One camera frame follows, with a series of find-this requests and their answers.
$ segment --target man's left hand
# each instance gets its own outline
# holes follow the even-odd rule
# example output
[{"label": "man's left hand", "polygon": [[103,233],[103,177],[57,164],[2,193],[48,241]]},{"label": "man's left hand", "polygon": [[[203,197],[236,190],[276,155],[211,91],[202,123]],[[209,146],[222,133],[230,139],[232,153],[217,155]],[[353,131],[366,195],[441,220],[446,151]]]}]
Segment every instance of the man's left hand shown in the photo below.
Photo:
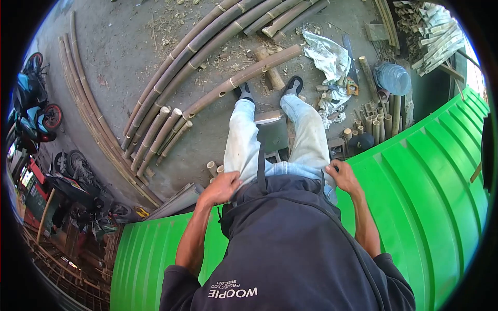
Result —
[{"label": "man's left hand", "polygon": [[207,206],[214,206],[221,203],[226,203],[235,190],[242,184],[239,171],[219,174],[199,196],[198,202],[202,202]]}]

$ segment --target person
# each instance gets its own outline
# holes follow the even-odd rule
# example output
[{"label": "person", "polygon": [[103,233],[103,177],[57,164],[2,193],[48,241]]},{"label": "person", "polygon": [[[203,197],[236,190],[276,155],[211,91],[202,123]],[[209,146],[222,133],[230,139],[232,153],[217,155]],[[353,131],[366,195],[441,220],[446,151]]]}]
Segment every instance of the person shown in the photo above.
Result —
[{"label": "person", "polygon": [[[295,125],[288,162],[262,157],[248,84],[230,119],[225,173],[199,196],[166,268],[159,309],[169,310],[414,310],[411,287],[380,252],[380,239],[351,167],[330,162],[316,110],[297,97],[293,77],[280,106]],[[342,227],[335,188],[347,192],[355,238]],[[225,256],[203,286],[197,280],[213,206],[225,204]]]},{"label": "person", "polygon": [[73,203],[70,199],[64,198],[64,201],[59,204],[58,208],[55,210],[54,215],[52,216],[52,228],[50,229],[51,234],[57,234],[57,229],[62,227],[64,224],[64,219],[66,215],[71,211],[71,207]]}]

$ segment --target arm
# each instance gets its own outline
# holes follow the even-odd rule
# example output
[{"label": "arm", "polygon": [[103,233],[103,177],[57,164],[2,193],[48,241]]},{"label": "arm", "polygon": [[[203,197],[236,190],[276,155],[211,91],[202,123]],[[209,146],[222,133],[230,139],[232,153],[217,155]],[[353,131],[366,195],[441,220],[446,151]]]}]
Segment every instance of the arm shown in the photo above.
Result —
[{"label": "arm", "polygon": [[175,262],[176,265],[187,268],[195,277],[199,276],[204,259],[204,238],[211,208],[230,199],[242,183],[239,176],[238,171],[218,175],[197,199],[194,214],[178,244]]},{"label": "arm", "polygon": [[334,178],[337,187],[347,192],[355,207],[355,239],[370,257],[375,258],[380,254],[380,239],[377,227],[370,213],[365,193],[356,179],[351,166],[339,160],[332,160],[325,171]]}]

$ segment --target green roofing sheet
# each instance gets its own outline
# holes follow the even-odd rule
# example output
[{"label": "green roofing sheet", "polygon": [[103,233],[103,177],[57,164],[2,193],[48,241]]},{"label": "green roofing sheet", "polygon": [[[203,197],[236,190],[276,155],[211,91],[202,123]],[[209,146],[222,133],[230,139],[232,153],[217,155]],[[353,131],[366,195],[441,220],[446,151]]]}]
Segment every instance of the green roofing sheet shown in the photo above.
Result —
[{"label": "green roofing sheet", "polygon": [[[483,177],[469,179],[481,160],[489,108],[470,88],[395,138],[348,160],[361,183],[382,251],[411,285],[418,310],[441,307],[472,259],[485,225]],[[338,189],[344,227],[355,233],[353,204]],[[191,213],[128,224],[111,286],[111,310],[158,310],[164,269]],[[203,284],[222,260],[227,239],[216,208],[206,234]]]}]

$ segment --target blue motorcycle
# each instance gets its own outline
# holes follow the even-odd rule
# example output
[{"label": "blue motorcycle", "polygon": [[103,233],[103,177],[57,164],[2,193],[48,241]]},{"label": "blue motorcycle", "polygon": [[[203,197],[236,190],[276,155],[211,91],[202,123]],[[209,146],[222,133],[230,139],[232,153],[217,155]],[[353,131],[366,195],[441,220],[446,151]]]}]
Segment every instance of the blue motorcycle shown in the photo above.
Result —
[{"label": "blue motorcycle", "polygon": [[35,154],[39,143],[54,140],[62,123],[61,108],[48,102],[43,77],[47,66],[41,67],[42,63],[43,55],[34,53],[18,73],[12,92],[14,109],[8,117],[7,145],[15,143],[17,150],[25,149],[28,154]]}]

